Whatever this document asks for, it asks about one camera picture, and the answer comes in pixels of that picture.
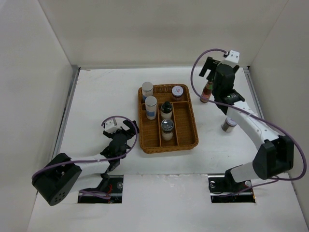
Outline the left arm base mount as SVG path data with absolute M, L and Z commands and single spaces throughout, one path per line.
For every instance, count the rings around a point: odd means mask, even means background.
M 123 175 L 101 175 L 103 178 L 95 188 L 86 188 L 83 191 L 94 193 L 100 197 L 88 193 L 80 193 L 77 203 L 88 204 L 113 204 L 122 203 L 124 176 Z

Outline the white bottle black cap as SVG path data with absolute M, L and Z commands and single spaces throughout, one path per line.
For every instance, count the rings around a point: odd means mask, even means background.
M 171 117 L 172 117 L 172 104 L 169 101 L 166 101 L 161 105 L 160 115 L 161 115 L 162 120 L 171 119 Z

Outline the white jar silver lid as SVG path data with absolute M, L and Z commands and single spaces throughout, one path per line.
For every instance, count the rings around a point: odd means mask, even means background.
M 142 89 L 142 99 L 145 99 L 153 95 L 153 84 L 151 82 L 144 82 L 141 86 Z
M 157 99 L 154 96 L 149 96 L 145 99 L 146 117 L 149 120 L 154 120 L 157 113 Z

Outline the white grinder grey top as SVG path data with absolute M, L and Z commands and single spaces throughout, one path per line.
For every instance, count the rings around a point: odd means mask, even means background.
M 171 119 L 163 119 L 161 122 L 162 138 L 169 141 L 173 137 L 174 122 Z

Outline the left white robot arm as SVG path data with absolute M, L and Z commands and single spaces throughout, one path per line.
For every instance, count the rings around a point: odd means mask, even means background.
M 92 197 L 108 202 L 112 198 L 109 173 L 132 150 L 128 141 L 140 132 L 135 121 L 123 117 L 123 124 L 128 127 L 124 129 L 117 126 L 116 118 L 111 116 L 102 122 L 103 135 L 111 140 L 103 151 L 85 158 L 60 153 L 32 176 L 33 187 L 50 206 L 59 204 L 72 192 L 78 192 L 81 199 Z

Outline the red sauce bottle yellow cap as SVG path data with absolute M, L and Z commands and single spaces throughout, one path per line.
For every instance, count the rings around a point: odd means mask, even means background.
M 213 81 L 208 81 L 206 85 L 204 86 L 203 91 L 201 93 L 201 98 L 200 98 L 200 101 L 202 103 L 208 102 L 208 99 L 212 95 L 212 87 L 213 87 Z

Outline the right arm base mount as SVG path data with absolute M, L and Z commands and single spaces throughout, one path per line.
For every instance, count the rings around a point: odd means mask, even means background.
M 223 174 L 208 176 L 212 203 L 255 203 L 251 180 L 228 183 Z

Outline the dark spice jar red label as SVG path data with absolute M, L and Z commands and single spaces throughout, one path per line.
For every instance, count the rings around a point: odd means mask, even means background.
M 227 117 L 224 123 L 221 125 L 221 128 L 224 132 L 230 133 L 236 126 L 237 123 L 230 117 Z

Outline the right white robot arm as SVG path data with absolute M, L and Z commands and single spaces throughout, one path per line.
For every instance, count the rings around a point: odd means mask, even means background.
M 257 149 L 252 162 L 227 170 L 224 186 L 229 191 L 237 190 L 243 181 L 266 180 L 292 169 L 294 165 L 293 141 L 258 120 L 244 97 L 234 89 L 238 68 L 236 64 L 228 65 L 208 57 L 199 74 L 204 76 L 210 70 L 207 79 L 212 81 L 212 95 L 217 107 L 240 126 Z

